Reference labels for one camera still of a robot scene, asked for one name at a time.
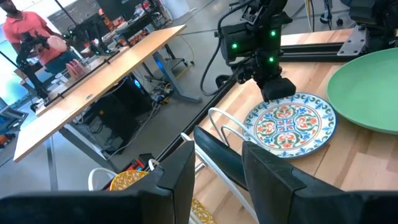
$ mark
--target black cable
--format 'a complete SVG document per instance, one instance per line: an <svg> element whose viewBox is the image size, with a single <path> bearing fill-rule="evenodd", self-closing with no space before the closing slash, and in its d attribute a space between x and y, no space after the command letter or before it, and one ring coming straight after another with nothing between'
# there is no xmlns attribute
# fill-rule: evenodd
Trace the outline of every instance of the black cable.
<svg viewBox="0 0 398 224"><path fill-rule="evenodd" d="M310 2L311 2L311 8L312 8L312 32L315 32L315 11L313 10L312 0L310 0Z"/></svg>
<svg viewBox="0 0 398 224"><path fill-rule="evenodd" d="M329 6L329 0L324 0L325 1L325 4L326 4L326 7L328 8L328 15L327 15L327 19L329 20L330 19L330 21L328 21L328 26L329 26L329 30L331 30L331 18L329 18L329 16L331 16L331 12L330 12L330 6Z"/></svg>
<svg viewBox="0 0 398 224"><path fill-rule="evenodd" d="M250 0L247 1L239 6L237 6L236 8L230 10L228 13L226 13L225 15L223 15L223 17L221 17L221 19L219 19L218 23L217 23L217 32L218 32L218 44L217 44L217 48L216 51L214 52L213 56L211 56L209 63L206 66L205 72L203 73L203 76L201 77L200 80L200 91L205 95L205 96L213 96L218 94L221 90L223 90L223 87L219 88L218 90L212 92L212 93L207 93L204 89L203 89L203 83L205 82L205 78L207 75L207 72L209 71L209 68L211 66L211 64L214 61L214 58L217 56L218 51L220 50L221 47L221 40L223 39L222 33L221 33L221 23L222 21L229 15L231 15L232 13L246 7L247 5L249 5L250 3L254 2L255 0ZM231 82L233 80L233 76L231 75L231 78L229 78L229 80L227 80L227 82L224 84L224 86L228 86L229 82Z"/></svg>

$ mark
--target decorative plate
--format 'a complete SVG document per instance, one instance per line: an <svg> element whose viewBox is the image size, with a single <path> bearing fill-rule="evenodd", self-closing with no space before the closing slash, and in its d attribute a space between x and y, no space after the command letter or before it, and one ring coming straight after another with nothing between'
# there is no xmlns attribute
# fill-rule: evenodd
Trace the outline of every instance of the decorative plate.
<svg viewBox="0 0 398 224"><path fill-rule="evenodd" d="M147 174L148 172L136 170L122 172L112 180L110 190L124 190ZM195 198L192 198L191 211L194 212L202 224L216 224L211 213Z"/></svg>
<svg viewBox="0 0 398 224"><path fill-rule="evenodd" d="M260 103L245 127L269 152L281 158L306 156L321 148L336 129L336 114L325 100L307 93Z"/></svg>

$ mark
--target workbench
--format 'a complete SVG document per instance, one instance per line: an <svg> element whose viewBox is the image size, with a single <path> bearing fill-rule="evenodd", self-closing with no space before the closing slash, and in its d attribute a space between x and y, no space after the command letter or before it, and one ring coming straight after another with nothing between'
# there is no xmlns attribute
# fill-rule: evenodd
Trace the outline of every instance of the workbench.
<svg viewBox="0 0 398 224"><path fill-rule="evenodd" d="M350 33L351 30L334 30L286 35L282 37L282 45L344 42ZM296 85L297 92L311 93L328 100L326 95L328 81L342 63L282 63L281 66L283 77L289 78ZM262 102L260 89L253 80L243 85L235 84L221 97L219 103L208 107L214 106L224 110L242 123L250 111ZM242 132L225 116L215 114L214 119L218 127L225 124ZM207 117L198 124L218 137ZM242 140L239 137L231 133L228 135L228 141L231 148L241 153ZM289 162L304 172L343 190L398 190L398 136L362 128L340 115L335 134L325 146L313 154L291 159ZM217 202L211 201L213 197L210 195L222 194L220 190L215 189L226 187L211 184L212 178L202 177L203 183L211 187L204 187L197 193L207 195L203 198L208 198L208 201L201 201L202 204L207 207L218 207L214 204Z"/></svg>
<svg viewBox="0 0 398 224"><path fill-rule="evenodd" d="M19 162L36 149L37 146L46 142L51 189L57 190L52 135L59 131L62 136L99 165L117 171L114 164L107 160L98 148L89 146L87 139L76 133L76 130L71 126L72 120L150 57L155 59L157 65L163 71L165 78L170 82L174 89L173 96L183 98L184 100L201 102L200 97L192 96L182 90L171 69L166 66L165 60L158 53L158 50L162 46L181 33L184 28L186 26L182 25L154 31L132 48L122 49L120 55L110 61L110 64L101 67L95 74L82 80L76 88L68 92L62 99L48 106L36 120L19 133L14 162Z"/></svg>

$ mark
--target gray floor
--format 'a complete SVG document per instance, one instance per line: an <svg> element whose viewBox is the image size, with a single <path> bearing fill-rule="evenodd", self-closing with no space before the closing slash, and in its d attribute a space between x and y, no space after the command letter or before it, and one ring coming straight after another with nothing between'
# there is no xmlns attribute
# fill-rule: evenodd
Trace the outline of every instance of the gray floor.
<svg viewBox="0 0 398 224"><path fill-rule="evenodd" d="M178 81L190 93L201 95L199 81L217 45L217 39L213 37L217 20L228 12L228 4L234 2L234 0L187 0L187 2L191 8L195 7L196 10L177 19L174 24L186 24L188 26L182 37L190 44L194 55L181 37L174 38L170 42L170 47L178 57L191 60L194 56L195 66L190 67ZM327 25L319 22L319 15L323 12L323 1L314 2L314 7L317 12L315 30L328 30ZM285 27L283 34L309 32L310 28L305 17L303 1L289 1L285 10L288 15L294 17L294 21ZM345 20L345 26L350 26L351 21L348 19L346 11L347 8L344 5L335 1L334 21L341 16ZM238 22L240 13L238 11L227 17L224 24ZM155 69L153 60L147 63L151 69ZM214 80L218 74L230 73L221 54L218 54L208 72L208 78L205 80L206 90L215 89ZM144 85L146 88L150 88L148 83ZM123 155L113 158L113 162L118 167L124 167L141 153L151 152L155 156L159 155L198 114L208 100L210 99L203 96L202 103L194 104L171 99L170 104L163 106L159 114L148 122L138 138L125 150ZM34 115L29 116L30 120L34 118ZM87 189L88 174L92 169L98 167L98 164L72 146L60 134L54 135L54 141L60 190ZM15 141L0 152L0 198L21 192L50 190L45 147L39 146L17 164L11 159L14 148Z"/></svg>

